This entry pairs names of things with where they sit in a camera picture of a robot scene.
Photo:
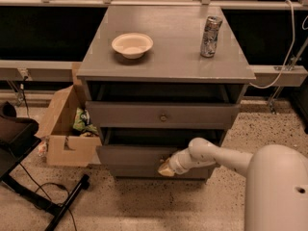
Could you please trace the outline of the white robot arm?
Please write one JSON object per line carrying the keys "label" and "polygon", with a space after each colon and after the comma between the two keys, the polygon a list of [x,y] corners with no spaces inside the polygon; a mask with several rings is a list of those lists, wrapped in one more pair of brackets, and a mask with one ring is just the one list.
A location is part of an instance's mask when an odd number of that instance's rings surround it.
{"label": "white robot arm", "polygon": [[158,172],[172,177],[218,164],[245,178],[244,231],[308,231],[308,159],[271,144],[246,153],[195,138]]}

